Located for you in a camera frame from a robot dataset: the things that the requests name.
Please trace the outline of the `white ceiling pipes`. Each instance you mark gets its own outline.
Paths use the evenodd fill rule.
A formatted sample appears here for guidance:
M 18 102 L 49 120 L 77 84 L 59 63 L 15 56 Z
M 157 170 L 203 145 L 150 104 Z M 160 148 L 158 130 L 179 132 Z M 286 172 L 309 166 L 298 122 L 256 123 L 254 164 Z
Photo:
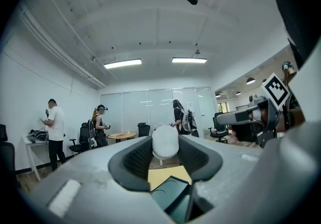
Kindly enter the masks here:
M 19 4 L 20 18 L 25 26 L 31 31 L 33 36 L 56 58 L 61 62 L 87 79 L 89 82 L 95 84 L 99 88 L 104 88 L 105 85 L 98 80 L 94 75 L 90 74 L 87 70 L 81 67 L 74 59 L 72 59 L 43 29 L 35 17 L 30 13 L 24 4 Z

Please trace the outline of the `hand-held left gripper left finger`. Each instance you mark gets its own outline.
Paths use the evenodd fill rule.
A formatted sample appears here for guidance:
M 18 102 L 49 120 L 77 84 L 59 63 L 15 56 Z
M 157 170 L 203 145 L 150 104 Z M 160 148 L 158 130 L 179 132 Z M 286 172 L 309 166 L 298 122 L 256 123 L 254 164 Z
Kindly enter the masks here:
M 29 199 L 42 224 L 175 224 L 150 193 L 151 137 L 86 151 L 41 181 Z

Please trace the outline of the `person's right forearm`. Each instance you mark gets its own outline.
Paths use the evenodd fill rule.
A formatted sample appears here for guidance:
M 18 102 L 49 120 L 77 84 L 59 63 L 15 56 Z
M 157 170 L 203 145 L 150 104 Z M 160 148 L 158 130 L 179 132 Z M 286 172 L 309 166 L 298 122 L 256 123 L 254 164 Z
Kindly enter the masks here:
M 279 113 L 278 123 L 276 125 L 276 132 L 285 133 L 287 130 L 299 126 L 305 122 L 305 117 L 300 108 L 292 109 L 286 112 Z

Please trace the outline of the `long ceiling light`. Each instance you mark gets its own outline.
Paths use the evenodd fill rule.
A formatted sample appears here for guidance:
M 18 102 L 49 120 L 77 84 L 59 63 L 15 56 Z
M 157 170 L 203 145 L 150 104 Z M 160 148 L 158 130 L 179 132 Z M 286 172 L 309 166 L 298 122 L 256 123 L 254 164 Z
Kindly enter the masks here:
M 114 69 L 119 67 L 127 67 L 132 65 L 141 65 L 141 59 L 131 59 L 131 60 L 125 60 L 125 61 L 116 61 L 113 63 L 105 64 L 104 67 L 106 69 Z
M 207 62 L 207 59 L 204 58 L 184 58 L 184 57 L 174 57 L 172 63 L 187 63 L 187 64 L 204 64 Z

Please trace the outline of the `person's black shirt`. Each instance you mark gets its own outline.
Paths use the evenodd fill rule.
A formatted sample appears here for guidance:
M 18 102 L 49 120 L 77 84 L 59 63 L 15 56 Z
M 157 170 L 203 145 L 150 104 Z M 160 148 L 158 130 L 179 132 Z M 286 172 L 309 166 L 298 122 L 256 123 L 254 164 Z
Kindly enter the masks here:
M 298 68 L 321 37 L 321 0 L 275 0 Z

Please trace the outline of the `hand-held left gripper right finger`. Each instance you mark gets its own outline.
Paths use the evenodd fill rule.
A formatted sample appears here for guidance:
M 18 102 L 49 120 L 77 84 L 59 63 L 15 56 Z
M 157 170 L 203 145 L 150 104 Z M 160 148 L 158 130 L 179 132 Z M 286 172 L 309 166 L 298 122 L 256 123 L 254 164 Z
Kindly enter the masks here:
M 185 220 L 230 208 L 260 154 L 255 148 L 180 135 L 178 158 L 192 180 Z

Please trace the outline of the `dark teal box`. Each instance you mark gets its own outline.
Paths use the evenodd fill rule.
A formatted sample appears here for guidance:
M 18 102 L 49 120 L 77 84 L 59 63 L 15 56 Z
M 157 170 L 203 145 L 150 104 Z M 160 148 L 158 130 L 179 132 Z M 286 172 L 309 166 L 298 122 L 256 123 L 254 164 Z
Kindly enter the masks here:
M 190 201 L 190 190 L 191 185 L 187 181 L 170 176 L 150 193 L 169 217 L 184 224 Z

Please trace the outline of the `round wooden table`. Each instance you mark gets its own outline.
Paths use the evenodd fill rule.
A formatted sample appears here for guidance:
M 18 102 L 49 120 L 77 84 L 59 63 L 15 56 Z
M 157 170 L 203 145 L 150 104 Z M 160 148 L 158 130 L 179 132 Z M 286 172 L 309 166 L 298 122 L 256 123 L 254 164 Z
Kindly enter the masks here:
M 135 138 L 135 132 L 127 132 L 127 133 L 115 133 L 115 134 L 108 134 L 107 138 L 115 140 L 116 143 L 121 142 L 122 140 L 130 140 Z

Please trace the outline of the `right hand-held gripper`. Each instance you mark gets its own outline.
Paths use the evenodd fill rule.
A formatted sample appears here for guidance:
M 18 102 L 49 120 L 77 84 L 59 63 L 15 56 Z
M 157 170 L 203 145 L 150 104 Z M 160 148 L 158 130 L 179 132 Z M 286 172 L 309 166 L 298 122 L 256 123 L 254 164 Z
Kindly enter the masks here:
M 264 95 L 252 94 L 249 97 L 249 109 L 225 113 L 217 117 L 219 124 L 232 129 L 232 136 L 241 142 L 257 142 L 264 148 L 265 144 L 276 137 L 276 125 L 279 113 L 289 97 L 289 91 L 276 74 L 271 76 L 260 87 Z M 268 120 L 261 120 L 261 109 L 268 112 Z

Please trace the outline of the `white desk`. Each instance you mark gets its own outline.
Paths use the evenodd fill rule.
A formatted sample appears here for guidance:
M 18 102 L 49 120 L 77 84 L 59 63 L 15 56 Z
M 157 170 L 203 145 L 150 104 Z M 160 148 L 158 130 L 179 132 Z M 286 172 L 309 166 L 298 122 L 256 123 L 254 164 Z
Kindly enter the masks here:
M 27 152 L 27 158 L 31 167 L 32 172 L 35 174 L 36 179 L 41 182 L 42 179 L 39 175 L 38 168 L 35 162 L 35 159 L 38 158 L 37 154 L 34 154 L 32 151 L 33 147 L 42 147 L 44 148 L 48 160 L 48 164 L 50 164 L 50 159 L 49 159 L 49 151 L 48 151 L 48 142 L 47 141 L 39 141 L 34 138 L 29 139 L 28 136 L 23 137 L 23 142 L 25 144 L 25 149 Z

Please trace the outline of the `black mesh office chair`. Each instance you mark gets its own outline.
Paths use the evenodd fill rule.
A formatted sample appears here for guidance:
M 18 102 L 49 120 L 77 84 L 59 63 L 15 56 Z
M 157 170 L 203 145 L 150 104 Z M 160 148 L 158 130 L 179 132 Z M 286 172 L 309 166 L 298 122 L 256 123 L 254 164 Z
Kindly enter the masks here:
M 17 177 L 15 171 L 15 148 L 8 142 L 6 126 L 0 124 L 0 159 L 10 177 L 10 181 L 17 186 Z

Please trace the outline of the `black bags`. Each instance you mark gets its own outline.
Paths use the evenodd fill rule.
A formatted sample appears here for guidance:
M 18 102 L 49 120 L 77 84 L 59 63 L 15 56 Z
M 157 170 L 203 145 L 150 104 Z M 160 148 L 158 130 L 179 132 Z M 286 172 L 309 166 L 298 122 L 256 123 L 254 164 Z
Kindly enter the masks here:
M 35 142 L 46 142 L 48 139 L 48 132 L 44 129 L 42 130 L 30 130 L 27 135 L 27 138 L 32 143 Z

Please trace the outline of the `white rounded object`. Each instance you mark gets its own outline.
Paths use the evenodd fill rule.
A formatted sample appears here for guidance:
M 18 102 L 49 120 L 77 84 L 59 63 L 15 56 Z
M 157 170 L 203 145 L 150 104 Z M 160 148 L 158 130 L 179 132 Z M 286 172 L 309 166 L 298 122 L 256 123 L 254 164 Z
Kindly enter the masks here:
M 160 126 L 152 134 L 152 152 L 159 160 L 167 160 L 179 150 L 179 134 L 176 128 Z

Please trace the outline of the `black and white backpack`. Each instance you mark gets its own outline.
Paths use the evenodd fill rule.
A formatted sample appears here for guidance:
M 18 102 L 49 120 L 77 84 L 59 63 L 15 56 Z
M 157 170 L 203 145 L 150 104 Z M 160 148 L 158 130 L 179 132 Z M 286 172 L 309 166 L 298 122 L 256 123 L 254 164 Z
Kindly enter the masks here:
M 194 115 L 190 110 L 187 110 L 184 113 L 183 119 L 182 119 L 182 127 L 188 135 L 192 134 L 194 131 L 197 130 L 196 122 L 194 119 Z

